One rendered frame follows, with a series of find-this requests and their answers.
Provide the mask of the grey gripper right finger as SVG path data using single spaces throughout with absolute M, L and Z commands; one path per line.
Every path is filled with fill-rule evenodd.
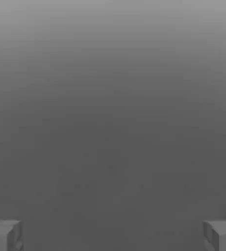
M 226 251 L 226 220 L 204 221 L 202 230 L 206 251 Z

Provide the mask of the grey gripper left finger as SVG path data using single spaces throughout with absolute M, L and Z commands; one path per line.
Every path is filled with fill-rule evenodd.
M 0 251 L 24 251 L 22 221 L 0 220 Z

